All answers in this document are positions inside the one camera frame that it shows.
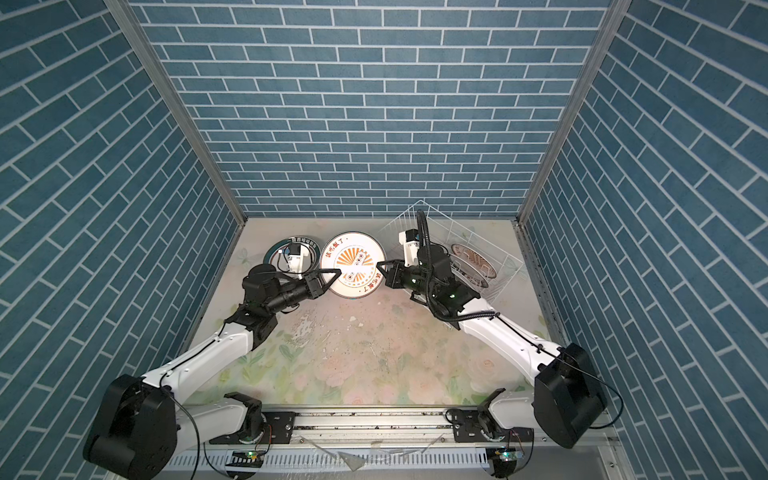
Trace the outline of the white wire dish rack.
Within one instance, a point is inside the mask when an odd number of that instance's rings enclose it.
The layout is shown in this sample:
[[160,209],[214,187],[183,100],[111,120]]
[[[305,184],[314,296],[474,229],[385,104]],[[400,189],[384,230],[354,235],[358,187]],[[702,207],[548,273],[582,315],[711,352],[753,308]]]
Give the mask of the white wire dish rack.
[[518,248],[502,247],[490,239],[491,231],[498,226],[496,222],[455,220],[422,200],[407,207],[375,233],[389,259],[404,256],[399,234],[417,227],[419,210],[426,215],[431,241],[447,248],[454,274],[490,303],[496,304],[513,290],[530,283]]

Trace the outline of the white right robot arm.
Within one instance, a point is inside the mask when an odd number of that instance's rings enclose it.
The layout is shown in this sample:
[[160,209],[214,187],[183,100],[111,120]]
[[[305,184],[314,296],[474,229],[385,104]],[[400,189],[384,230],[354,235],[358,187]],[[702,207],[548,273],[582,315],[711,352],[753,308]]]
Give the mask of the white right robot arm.
[[407,260],[376,265],[385,285],[406,289],[433,316],[481,340],[516,367],[533,386],[531,406],[538,426],[556,444],[571,448],[607,407],[605,384],[590,355],[571,343],[562,347],[533,334],[494,309],[457,278],[444,249],[421,248]]

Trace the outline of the dark green rim plate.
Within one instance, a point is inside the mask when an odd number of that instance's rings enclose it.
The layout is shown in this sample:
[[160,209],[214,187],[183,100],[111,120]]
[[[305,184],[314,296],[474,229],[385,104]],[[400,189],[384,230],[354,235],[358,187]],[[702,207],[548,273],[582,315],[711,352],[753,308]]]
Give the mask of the dark green rim plate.
[[[290,242],[303,243],[311,250],[311,267],[303,275],[296,275],[296,274],[289,273],[287,271],[287,264],[283,259],[282,250]],[[302,276],[308,274],[311,270],[315,269],[318,266],[320,261],[320,255],[321,255],[320,246],[315,239],[311,237],[306,237],[306,236],[293,236],[293,237],[288,237],[286,239],[280,240],[276,244],[274,244],[264,255],[263,263],[274,266],[278,272],[287,274],[289,276],[301,278]]]

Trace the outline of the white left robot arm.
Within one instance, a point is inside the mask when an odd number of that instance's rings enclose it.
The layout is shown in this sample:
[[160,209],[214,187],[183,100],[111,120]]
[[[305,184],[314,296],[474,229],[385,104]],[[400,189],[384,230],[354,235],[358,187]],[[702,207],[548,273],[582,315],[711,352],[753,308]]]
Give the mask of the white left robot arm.
[[85,461],[125,479],[151,479],[179,453],[219,437],[253,443],[268,437],[260,400],[231,392],[216,403],[185,407],[213,376],[260,346],[277,315],[325,294],[337,268],[291,277],[271,264],[243,278],[243,302],[221,329],[181,356],[143,375],[123,374],[103,396],[83,447]]

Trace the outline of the small plate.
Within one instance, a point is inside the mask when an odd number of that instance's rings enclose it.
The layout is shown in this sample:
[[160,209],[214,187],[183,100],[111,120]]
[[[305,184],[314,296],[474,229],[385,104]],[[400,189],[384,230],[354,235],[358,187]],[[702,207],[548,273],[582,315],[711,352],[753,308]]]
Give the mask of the small plate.
[[498,275],[496,268],[478,251],[462,244],[453,244],[451,250],[454,255],[467,260],[473,267],[479,270],[487,279],[495,279]]
[[379,242],[362,232],[337,235],[321,250],[319,267],[338,269],[341,275],[330,291],[346,299],[360,299],[373,293],[382,283],[377,264],[386,259]]
[[489,287],[486,277],[467,260],[456,255],[451,255],[450,261],[453,273],[460,276],[468,285],[477,289],[485,289]]

